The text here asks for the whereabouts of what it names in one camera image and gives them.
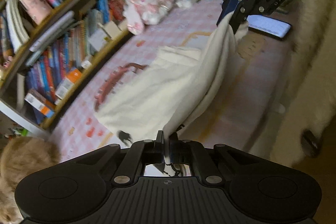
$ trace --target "brown fur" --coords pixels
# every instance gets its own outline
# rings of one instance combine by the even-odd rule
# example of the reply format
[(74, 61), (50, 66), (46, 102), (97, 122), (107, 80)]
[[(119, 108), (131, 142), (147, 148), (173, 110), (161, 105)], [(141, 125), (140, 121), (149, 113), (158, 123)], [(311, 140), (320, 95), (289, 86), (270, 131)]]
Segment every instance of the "brown fur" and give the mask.
[(0, 158), (0, 222), (14, 224), (22, 220), (14, 200), (20, 180), (58, 162), (56, 146), (42, 139), (17, 137), (6, 145)]
[(302, 0), (302, 11), (292, 55), (288, 92), (295, 96), (324, 39), (333, 0)]
[(320, 139), (336, 114), (336, 0), (304, 0), (292, 56), (292, 102), (282, 121), (270, 160), (293, 166), (303, 160), (301, 134)]

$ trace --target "stuffed animal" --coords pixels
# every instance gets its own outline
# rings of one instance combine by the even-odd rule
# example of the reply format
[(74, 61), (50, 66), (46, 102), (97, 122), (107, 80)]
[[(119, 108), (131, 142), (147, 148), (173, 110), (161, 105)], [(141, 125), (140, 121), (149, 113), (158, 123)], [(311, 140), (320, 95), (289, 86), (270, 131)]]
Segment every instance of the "stuffed animal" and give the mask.
[(128, 30), (140, 34), (144, 25), (156, 25), (170, 11), (174, 0), (126, 0), (123, 15), (127, 19)]

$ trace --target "white cloth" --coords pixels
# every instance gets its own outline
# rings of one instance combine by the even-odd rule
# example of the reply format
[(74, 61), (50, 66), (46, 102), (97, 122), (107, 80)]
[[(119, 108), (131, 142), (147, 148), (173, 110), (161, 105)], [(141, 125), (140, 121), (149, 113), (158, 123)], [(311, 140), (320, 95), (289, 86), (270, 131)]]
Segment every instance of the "white cloth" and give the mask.
[(170, 135), (185, 128), (209, 106), (223, 82), (226, 60), (248, 30), (247, 22), (233, 34), (228, 14), (211, 34), (203, 51), (161, 47), (156, 59), (125, 84), (95, 114), (111, 132), (122, 130), (133, 142), (155, 139), (159, 130)]

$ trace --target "phone screen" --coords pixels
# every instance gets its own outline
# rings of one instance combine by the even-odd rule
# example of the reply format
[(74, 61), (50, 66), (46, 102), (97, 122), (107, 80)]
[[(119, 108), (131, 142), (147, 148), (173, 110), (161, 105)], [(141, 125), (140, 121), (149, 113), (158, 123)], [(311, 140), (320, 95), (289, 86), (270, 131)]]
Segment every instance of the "phone screen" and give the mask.
[(269, 33), (279, 38), (284, 38), (291, 25), (262, 15), (250, 15), (247, 17), (249, 27), (261, 32)]

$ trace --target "small box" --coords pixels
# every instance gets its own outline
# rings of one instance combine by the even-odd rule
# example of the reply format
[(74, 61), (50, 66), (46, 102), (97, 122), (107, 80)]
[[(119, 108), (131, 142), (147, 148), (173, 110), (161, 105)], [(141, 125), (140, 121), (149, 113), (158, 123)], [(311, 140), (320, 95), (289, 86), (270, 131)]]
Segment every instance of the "small box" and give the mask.
[(77, 80), (82, 76), (82, 73), (78, 69), (70, 71), (63, 81), (58, 85), (55, 95), (61, 100), (67, 95), (68, 91), (77, 82)]
[(121, 34), (121, 30), (118, 28), (118, 26), (113, 21), (106, 23), (103, 29), (112, 39), (115, 39), (117, 36)]
[(121, 30), (121, 31), (125, 31), (127, 30), (127, 19), (124, 19), (122, 22), (120, 22), (118, 24), (118, 28)]
[(20, 2), (37, 25), (39, 25), (53, 10), (46, 0), (20, 0)]
[(89, 43), (97, 52), (99, 52), (108, 41), (110, 41), (110, 37), (102, 28), (98, 28), (89, 38)]
[(25, 100), (48, 118), (54, 114), (55, 106), (34, 89), (28, 91)]

